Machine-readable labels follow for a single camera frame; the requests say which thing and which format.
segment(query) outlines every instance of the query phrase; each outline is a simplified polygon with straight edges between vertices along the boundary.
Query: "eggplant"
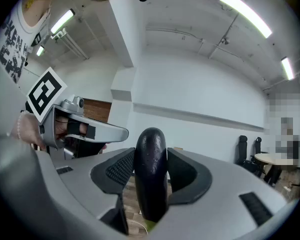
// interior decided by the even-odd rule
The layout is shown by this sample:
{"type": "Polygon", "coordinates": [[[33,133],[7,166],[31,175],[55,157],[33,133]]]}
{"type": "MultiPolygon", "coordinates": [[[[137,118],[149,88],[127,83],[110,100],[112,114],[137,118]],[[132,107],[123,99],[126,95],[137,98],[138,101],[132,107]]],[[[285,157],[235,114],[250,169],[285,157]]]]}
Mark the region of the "eggplant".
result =
{"type": "Polygon", "coordinates": [[[165,135],[158,128],[144,130],[134,153],[135,188],[142,216],[154,223],[168,209],[167,168],[165,135]]]}

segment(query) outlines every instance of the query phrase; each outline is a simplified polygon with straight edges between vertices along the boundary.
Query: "white ceiling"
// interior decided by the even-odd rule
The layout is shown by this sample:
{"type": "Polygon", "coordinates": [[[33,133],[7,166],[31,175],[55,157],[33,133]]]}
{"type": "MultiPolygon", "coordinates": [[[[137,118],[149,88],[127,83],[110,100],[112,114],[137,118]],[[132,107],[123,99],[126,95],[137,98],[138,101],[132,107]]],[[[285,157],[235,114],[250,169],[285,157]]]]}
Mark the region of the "white ceiling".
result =
{"type": "MultiPolygon", "coordinates": [[[[222,43],[223,50],[216,49],[211,60],[242,72],[261,89],[285,79],[280,63],[285,56],[290,58],[294,70],[300,71],[300,26],[288,5],[283,0],[243,1],[271,28],[273,34],[269,38],[264,38],[241,15],[234,21],[237,12],[219,0],[148,0],[143,13],[147,22],[147,44],[188,50],[207,57],[234,21],[226,35],[229,44],[222,43]]],[[[76,14],[66,28],[84,52],[89,55],[111,49],[112,44],[94,12],[95,6],[98,2],[91,0],[53,0],[50,28],[72,8],[76,14]]],[[[53,65],[76,58],[64,44],[51,39],[45,49],[43,59],[53,65]]]]}

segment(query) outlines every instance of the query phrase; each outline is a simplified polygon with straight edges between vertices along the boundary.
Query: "round table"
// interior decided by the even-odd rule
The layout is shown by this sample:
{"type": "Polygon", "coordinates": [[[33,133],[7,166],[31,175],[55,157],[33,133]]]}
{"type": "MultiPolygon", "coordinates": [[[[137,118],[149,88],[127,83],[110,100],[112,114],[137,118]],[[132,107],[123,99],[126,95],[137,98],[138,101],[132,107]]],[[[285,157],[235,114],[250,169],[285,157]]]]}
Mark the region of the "round table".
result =
{"type": "Polygon", "coordinates": [[[296,159],[287,158],[286,153],[259,153],[255,154],[254,158],[272,165],[270,171],[264,177],[264,180],[268,182],[270,186],[279,179],[282,170],[287,170],[287,167],[294,166],[298,164],[296,159]]]}

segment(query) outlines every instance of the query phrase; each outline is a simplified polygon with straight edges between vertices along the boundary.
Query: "chair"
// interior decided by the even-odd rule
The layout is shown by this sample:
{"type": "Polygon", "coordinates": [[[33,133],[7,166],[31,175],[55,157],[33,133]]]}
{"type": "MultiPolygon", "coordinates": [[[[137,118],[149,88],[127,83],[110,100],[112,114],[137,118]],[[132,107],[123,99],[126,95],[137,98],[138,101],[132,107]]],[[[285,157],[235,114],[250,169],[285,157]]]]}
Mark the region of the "chair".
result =
{"type": "MultiPolygon", "coordinates": [[[[261,141],[262,139],[260,137],[257,137],[255,142],[254,142],[254,147],[255,147],[255,153],[256,154],[266,154],[267,152],[262,152],[261,151],[261,141]]],[[[261,174],[266,174],[265,170],[264,170],[264,166],[267,165],[267,163],[265,162],[261,162],[258,159],[255,158],[255,155],[251,155],[251,161],[258,165],[258,174],[257,176],[260,178],[261,174]]]]}
{"type": "Polygon", "coordinates": [[[254,173],[258,170],[258,165],[254,164],[252,161],[247,160],[247,136],[241,135],[239,137],[238,150],[239,158],[236,164],[247,169],[249,172],[254,173]]]}

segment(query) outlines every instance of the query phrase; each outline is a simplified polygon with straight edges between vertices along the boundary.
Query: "fluorescent light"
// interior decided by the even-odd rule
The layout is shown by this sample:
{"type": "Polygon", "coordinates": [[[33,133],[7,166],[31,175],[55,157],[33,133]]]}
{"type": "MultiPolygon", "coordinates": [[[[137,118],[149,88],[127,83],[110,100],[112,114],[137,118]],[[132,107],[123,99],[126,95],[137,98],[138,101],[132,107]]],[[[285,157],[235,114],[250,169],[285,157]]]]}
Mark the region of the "fluorescent light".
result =
{"type": "Polygon", "coordinates": [[[286,76],[288,77],[288,79],[289,80],[294,79],[295,76],[294,76],[294,72],[291,68],[289,59],[287,57],[285,57],[281,60],[281,63],[283,65],[283,68],[285,70],[285,73],[286,73],[286,76]]]}
{"type": "Polygon", "coordinates": [[[42,46],[40,46],[39,49],[38,49],[38,51],[36,52],[36,55],[40,56],[43,51],[44,51],[44,48],[42,46]]]}
{"type": "Polygon", "coordinates": [[[51,28],[51,32],[55,34],[58,29],[62,27],[63,24],[65,24],[73,15],[75,15],[74,11],[72,9],[68,10],[57,22],[54,24],[54,26],[51,28]]]}
{"type": "Polygon", "coordinates": [[[254,10],[252,10],[248,5],[246,5],[241,0],[220,0],[227,5],[231,6],[244,17],[246,17],[255,27],[264,35],[265,38],[268,38],[272,31],[268,25],[263,21],[262,18],[254,10]]]}

